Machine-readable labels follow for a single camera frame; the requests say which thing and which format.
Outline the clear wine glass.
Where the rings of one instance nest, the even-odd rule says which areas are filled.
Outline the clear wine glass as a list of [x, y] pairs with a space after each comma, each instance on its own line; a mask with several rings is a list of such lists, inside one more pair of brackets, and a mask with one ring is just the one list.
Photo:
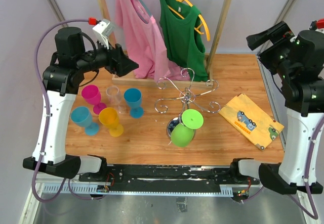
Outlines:
[[110, 106], [114, 108], [119, 114], [126, 113], [126, 106], [119, 88], [112, 85], [106, 89], [106, 94], [110, 103]]

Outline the yellow plastic wine glass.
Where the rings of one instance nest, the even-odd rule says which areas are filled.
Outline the yellow plastic wine glass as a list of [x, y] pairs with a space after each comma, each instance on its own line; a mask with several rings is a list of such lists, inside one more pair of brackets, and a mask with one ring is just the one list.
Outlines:
[[119, 137], [124, 133], [124, 128], [119, 122], [119, 116], [114, 108], [108, 107], [99, 113], [99, 121], [109, 130], [112, 137]]

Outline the magenta plastic wine glass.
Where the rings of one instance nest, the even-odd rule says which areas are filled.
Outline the magenta plastic wine glass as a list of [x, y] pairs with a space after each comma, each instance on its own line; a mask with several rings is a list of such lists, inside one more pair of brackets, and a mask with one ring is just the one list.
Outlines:
[[97, 115], [107, 107], [105, 103], [101, 102], [101, 93], [96, 85], [85, 86], [82, 90], [82, 97], [88, 104], [93, 105], [93, 112]]

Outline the blue wine glass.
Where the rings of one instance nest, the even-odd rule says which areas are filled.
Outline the blue wine glass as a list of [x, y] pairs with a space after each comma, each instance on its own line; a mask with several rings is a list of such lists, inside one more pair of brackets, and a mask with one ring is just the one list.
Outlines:
[[130, 116], [133, 118], [141, 118], [144, 114], [144, 110], [141, 107], [142, 94], [137, 88], [129, 88], [124, 93], [124, 100], [130, 107]]
[[88, 136], [94, 136], [99, 132], [99, 125], [93, 121], [90, 110], [85, 106], [75, 108], [70, 118], [76, 125], [83, 127]]

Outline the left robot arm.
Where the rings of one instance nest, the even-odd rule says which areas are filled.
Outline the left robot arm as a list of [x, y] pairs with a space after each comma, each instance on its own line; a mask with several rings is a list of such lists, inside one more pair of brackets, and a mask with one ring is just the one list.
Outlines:
[[44, 106], [38, 141], [32, 156], [23, 160], [23, 168], [66, 179], [89, 173], [101, 182], [108, 177], [104, 157], [74, 156], [65, 151], [71, 108], [85, 73], [105, 68], [122, 77], [139, 65], [119, 44], [113, 48], [92, 43], [92, 50], [86, 51], [84, 38], [88, 35], [78, 27], [61, 28], [55, 35], [57, 50], [40, 80]]

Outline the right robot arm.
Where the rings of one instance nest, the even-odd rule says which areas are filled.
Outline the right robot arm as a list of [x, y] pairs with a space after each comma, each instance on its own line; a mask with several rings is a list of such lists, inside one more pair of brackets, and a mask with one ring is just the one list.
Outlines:
[[281, 78], [288, 135], [281, 163], [261, 163], [251, 158], [234, 159], [229, 177], [240, 184], [248, 176], [282, 195], [302, 191], [321, 194], [315, 174], [319, 140], [323, 133], [323, 19], [294, 35], [286, 22], [247, 37], [251, 50], [267, 41], [272, 46], [258, 54], [272, 75]]

